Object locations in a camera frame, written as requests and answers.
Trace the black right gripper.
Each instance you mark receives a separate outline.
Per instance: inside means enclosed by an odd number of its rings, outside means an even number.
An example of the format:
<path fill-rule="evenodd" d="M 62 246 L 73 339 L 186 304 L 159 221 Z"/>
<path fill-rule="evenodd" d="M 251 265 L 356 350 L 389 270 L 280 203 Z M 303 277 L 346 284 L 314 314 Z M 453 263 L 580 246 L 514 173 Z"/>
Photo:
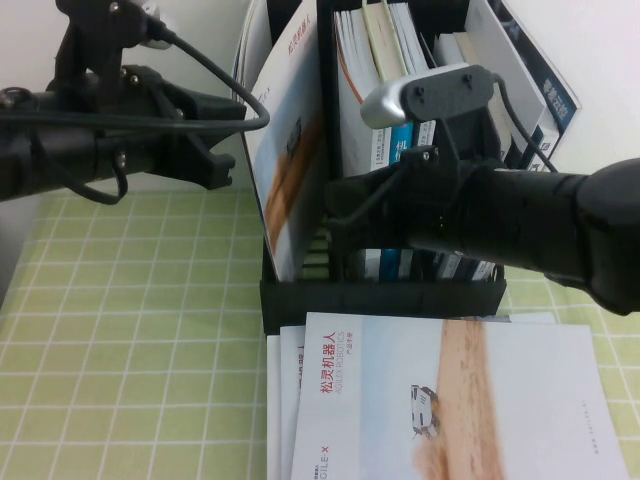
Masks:
<path fill-rule="evenodd" d="M 398 162 L 325 186 L 326 229 L 333 249 L 391 249 L 410 245 L 410 231 L 423 215 L 451 205 L 460 190 L 456 150 L 409 149 Z"/>

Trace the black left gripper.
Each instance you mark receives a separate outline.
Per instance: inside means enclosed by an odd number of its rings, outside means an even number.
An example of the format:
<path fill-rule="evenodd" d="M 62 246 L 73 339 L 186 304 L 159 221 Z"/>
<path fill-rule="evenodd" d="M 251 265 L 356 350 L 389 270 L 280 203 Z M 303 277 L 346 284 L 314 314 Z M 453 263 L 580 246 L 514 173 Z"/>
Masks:
<path fill-rule="evenodd" d="M 155 70 L 126 65 L 94 74 L 92 105 L 101 114 L 147 120 L 244 120 L 246 106 L 236 100 L 177 86 Z M 156 130 L 108 129 L 106 138 L 125 150 L 127 168 L 216 190 L 232 183 L 235 158 L 213 149 L 225 137 Z"/>

